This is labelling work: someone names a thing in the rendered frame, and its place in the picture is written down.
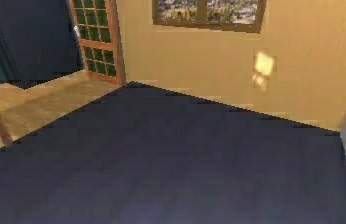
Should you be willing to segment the brown door with green panes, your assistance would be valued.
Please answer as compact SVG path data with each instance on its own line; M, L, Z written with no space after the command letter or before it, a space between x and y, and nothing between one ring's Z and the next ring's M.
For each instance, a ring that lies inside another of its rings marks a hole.
M116 0L68 0L86 74L118 86L126 84Z

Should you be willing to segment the brown framed window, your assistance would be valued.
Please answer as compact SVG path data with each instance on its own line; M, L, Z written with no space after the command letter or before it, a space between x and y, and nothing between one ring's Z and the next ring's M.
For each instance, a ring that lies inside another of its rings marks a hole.
M154 25L261 32L267 0L152 0Z

